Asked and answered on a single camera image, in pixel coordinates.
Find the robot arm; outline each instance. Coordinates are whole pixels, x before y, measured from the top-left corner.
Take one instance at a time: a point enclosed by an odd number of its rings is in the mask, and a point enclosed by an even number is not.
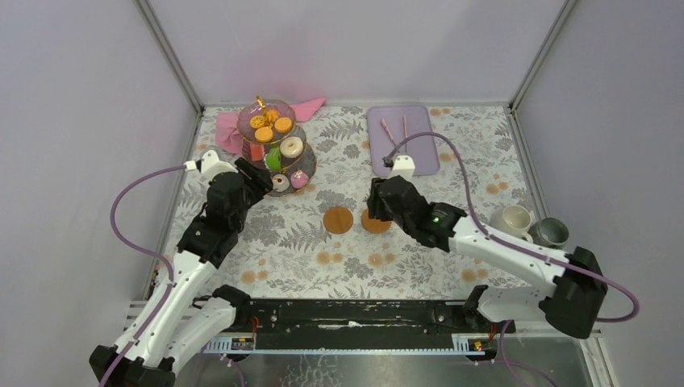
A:
[[[210,179],[210,186],[206,203],[177,245],[173,258],[174,283],[170,282],[168,273],[161,273],[160,288],[115,345],[95,349],[90,365],[99,380],[123,348],[134,342],[117,364],[109,385],[173,385],[175,373],[187,360],[211,337],[235,321],[239,313],[237,308],[244,305],[243,299],[214,297],[174,333],[183,311],[199,288],[237,244],[248,209],[273,188],[267,171],[256,169],[242,159],[236,161],[236,166],[237,169],[221,161],[214,151],[206,152],[201,160],[186,163],[187,170],[198,169]],[[162,290],[169,284],[172,289],[160,308],[164,297]],[[154,317],[145,327],[144,322],[151,315]],[[139,329],[144,329],[144,333],[134,340]]]
[[[367,201],[370,218],[394,221],[423,246],[479,258],[532,286],[476,286],[465,305],[472,312],[471,318],[493,323],[545,318],[567,335],[589,337],[606,295],[604,284],[493,241],[464,210],[428,202],[408,181],[412,174],[411,158],[398,156],[387,179],[373,179]],[[594,254],[584,248],[568,253],[542,248],[491,228],[487,231],[489,236],[496,235],[517,247],[537,250],[549,258],[601,274]]]

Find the pink napkin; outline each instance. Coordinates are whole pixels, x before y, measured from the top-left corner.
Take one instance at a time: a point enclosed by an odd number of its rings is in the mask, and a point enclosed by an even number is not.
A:
[[[316,98],[297,105],[291,105],[298,123],[305,123],[325,103],[325,98]],[[242,147],[242,136],[237,131],[237,111],[224,111],[216,117],[216,143],[236,155]]]

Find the table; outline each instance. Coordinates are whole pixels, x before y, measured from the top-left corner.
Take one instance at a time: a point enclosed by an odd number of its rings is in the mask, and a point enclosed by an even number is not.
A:
[[[506,115],[501,106],[428,107],[433,130],[457,146],[468,170],[478,217],[487,220],[502,205],[532,209]],[[216,115],[235,107],[206,109],[193,159],[214,148]],[[267,197],[248,213],[240,242],[202,287],[209,294],[233,285],[253,298],[465,299],[475,285],[525,285],[519,278],[467,256],[423,248],[396,225],[380,235],[361,225],[361,213],[374,177],[366,126],[367,108],[324,106],[302,127],[318,157],[311,183],[281,198]],[[440,171],[414,177],[430,202],[466,208],[463,178],[448,146],[437,140]],[[169,230],[165,255],[205,201],[207,181],[188,173]],[[352,229],[333,235],[323,214],[345,206],[354,214]]]

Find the macaron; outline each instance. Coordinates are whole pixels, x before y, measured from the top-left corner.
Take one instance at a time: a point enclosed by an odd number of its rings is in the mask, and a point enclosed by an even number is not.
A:
[[[280,113],[277,112],[275,109],[268,109],[266,111],[266,119],[269,120],[270,123],[274,122],[280,118]]]
[[[260,127],[254,132],[254,138],[260,143],[268,143],[273,139],[273,130],[271,127]]]
[[[275,128],[278,133],[287,133],[292,129],[292,120],[287,117],[278,119],[275,123]]]

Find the metal frame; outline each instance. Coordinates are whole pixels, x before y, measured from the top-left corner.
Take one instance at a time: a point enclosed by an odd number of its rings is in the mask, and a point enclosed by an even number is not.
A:
[[[188,78],[186,71],[183,69],[183,66],[181,66],[181,62],[176,56],[176,52],[173,50],[173,47],[171,47],[169,38],[166,37],[164,30],[161,28],[159,19],[156,18],[154,10],[152,9],[152,6],[150,6],[149,1],[133,0],[133,2],[138,8],[140,16],[145,21],[145,24],[147,24],[150,33],[152,33],[152,37],[159,46],[161,54],[166,59],[166,63],[169,65],[171,73],[173,73],[173,75],[176,77],[179,86],[183,90],[183,94],[185,94],[186,98],[188,98],[188,102],[193,107],[194,111],[198,114],[202,113],[202,101],[199,99],[197,93],[195,93],[194,87],[192,86],[192,83],[190,83],[190,79]]]
[[[523,82],[513,95],[513,99],[511,99],[511,110],[513,112],[518,110],[520,107],[520,103],[525,98],[525,94],[528,92],[532,81],[534,81],[536,74],[539,72],[541,65],[544,63],[548,51],[553,46],[553,43],[556,41],[556,38],[563,29],[565,22],[567,22],[568,18],[579,2],[580,0],[565,0],[563,7],[561,7],[561,11],[558,13],[558,16],[556,16],[556,20],[553,21],[551,29],[548,30],[548,34],[546,35],[546,38],[544,38],[544,42],[542,42],[539,51],[537,52],[532,64],[530,65],[530,68],[528,69],[528,72],[525,74]]]
[[[197,113],[195,115],[195,120],[194,120],[194,125],[191,131],[190,136],[188,136],[188,142],[186,144],[186,149],[183,152],[183,160],[181,162],[185,162],[187,160],[190,160],[190,157],[192,156],[192,152],[194,149],[194,143],[195,140],[197,139],[197,134],[199,133],[199,125],[202,123],[202,113]],[[176,209],[178,207],[178,201],[181,200],[181,191],[183,188],[183,181],[186,179],[186,175],[184,173],[180,173],[178,177],[176,177],[176,182],[173,184],[173,196],[171,197],[171,201],[169,202],[169,208],[166,210],[166,216],[164,217],[164,223],[162,224],[161,227],[161,235],[159,236],[159,239],[157,240],[156,247],[154,249],[155,252],[158,252],[160,254],[164,254],[164,247],[166,246],[166,243],[169,241],[169,230],[171,229],[171,223],[173,222],[173,217],[176,215]],[[149,297],[149,288],[150,284],[152,283],[152,276],[154,276],[154,272],[156,269],[156,260],[154,260],[150,264],[150,268],[148,270],[148,275],[145,277],[145,282],[143,283],[143,287],[140,290],[139,294],[142,295],[142,298],[147,300]]]

